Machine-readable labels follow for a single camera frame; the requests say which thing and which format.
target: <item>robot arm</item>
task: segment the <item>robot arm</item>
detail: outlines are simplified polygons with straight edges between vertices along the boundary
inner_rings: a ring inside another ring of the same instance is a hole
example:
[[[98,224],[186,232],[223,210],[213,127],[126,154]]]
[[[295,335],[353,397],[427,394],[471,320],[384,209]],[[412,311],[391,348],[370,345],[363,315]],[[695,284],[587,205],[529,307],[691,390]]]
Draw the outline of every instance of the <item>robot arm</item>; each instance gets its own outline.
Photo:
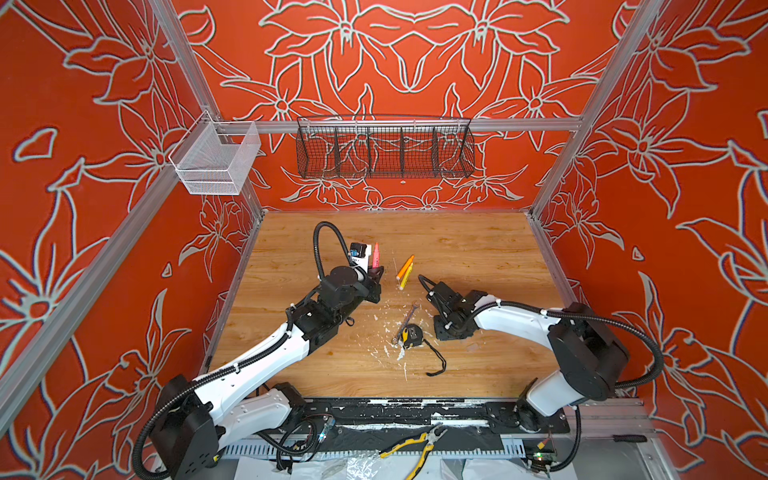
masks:
[[[337,266],[328,274],[323,272],[317,246],[322,227],[334,230],[349,260],[348,266]],[[368,268],[370,245],[353,243],[347,250],[331,223],[317,225],[313,242],[319,285],[286,309],[287,323],[225,366],[191,382],[176,376],[163,387],[154,414],[134,444],[131,463],[139,478],[191,478],[215,462],[224,447],[265,429],[295,425],[303,416],[306,403],[288,383],[255,398],[246,396],[331,340],[342,323],[353,324],[350,315],[363,300],[378,303],[384,274],[381,266]],[[149,472],[144,467],[147,437],[167,470]]]
[[[435,316],[438,339],[467,338],[477,329],[498,330],[553,351],[560,368],[531,382],[517,403],[521,426],[532,432],[566,405],[584,399],[605,400],[629,361],[627,349],[603,323],[584,319],[591,310],[580,303],[562,311],[539,310],[510,305],[512,302],[477,290],[461,296],[443,282],[419,280],[439,313]],[[568,318],[567,313],[574,315]]]

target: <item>red floral wallpaper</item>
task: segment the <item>red floral wallpaper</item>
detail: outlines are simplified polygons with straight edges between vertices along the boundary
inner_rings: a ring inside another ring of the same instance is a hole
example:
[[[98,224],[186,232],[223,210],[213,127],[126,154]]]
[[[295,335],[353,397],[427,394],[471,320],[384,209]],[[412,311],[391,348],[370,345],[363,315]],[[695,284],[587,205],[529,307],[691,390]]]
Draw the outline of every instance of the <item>red floral wallpaper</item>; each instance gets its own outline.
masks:
[[[176,186],[0,440],[0,477],[131,473],[162,385],[200,370],[253,221]]]
[[[224,117],[578,116],[637,2],[174,0]],[[303,180],[265,135],[251,181],[277,210],[529,207],[564,132],[480,134],[465,180]]]
[[[200,111],[144,0],[0,12],[1,375]]]
[[[200,111],[145,0],[4,2],[0,41],[2,374]],[[0,478],[130,473],[160,385],[200,368],[254,220],[176,187],[0,439]]]
[[[662,345],[637,394],[687,478],[768,476],[766,78],[765,2],[665,2],[542,218],[577,297]]]

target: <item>wood grain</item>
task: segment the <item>wood grain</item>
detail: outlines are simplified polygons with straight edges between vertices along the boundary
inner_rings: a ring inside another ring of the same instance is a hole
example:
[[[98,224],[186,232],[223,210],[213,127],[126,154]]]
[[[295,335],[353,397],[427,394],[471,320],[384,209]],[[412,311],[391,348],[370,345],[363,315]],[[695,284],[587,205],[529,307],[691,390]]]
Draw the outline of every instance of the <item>wood grain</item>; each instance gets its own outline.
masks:
[[[312,232],[321,220],[333,222],[347,244],[379,242],[386,268],[379,304],[363,302],[355,326],[339,334],[269,384],[291,382],[304,396],[517,396],[534,377],[557,368],[551,352],[533,342],[498,332],[439,342],[434,338],[432,306],[416,279],[423,274],[466,294],[477,289],[505,300],[562,306],[524,214],[270,212],[240,284],[232,312],[214,355],[217,368],[240,355],[285,321],[284,310],[316,284]],[[330,229],[320,235],[326,272],[346,264]],[[415,254],[412,279],[397,290],[397,270]],[[398,360],[391,339],[412,302],[425,337],[448,360],[448,371],[426,346]]]

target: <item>black wire basket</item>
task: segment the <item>black wire basket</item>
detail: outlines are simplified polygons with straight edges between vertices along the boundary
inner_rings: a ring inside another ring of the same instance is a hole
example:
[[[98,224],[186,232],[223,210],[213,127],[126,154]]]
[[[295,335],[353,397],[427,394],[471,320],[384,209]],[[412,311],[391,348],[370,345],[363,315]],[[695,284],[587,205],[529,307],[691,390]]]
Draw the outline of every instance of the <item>black wire basket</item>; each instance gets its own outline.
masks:
[[[303,178],[467,178],[475,172],[468,118],[317,116],[297,122]]]

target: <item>tape measure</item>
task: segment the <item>tape measure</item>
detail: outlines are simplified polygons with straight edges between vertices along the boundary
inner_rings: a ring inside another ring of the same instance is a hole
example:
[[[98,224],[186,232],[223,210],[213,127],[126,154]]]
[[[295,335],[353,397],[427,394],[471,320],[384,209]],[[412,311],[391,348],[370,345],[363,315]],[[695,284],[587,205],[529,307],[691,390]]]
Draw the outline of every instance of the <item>tape measure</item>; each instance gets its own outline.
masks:
[[[419,346],[424,343],[424,332],[422,327],[409,323],[402,331],[402,346],[409,349],[412,346]]]

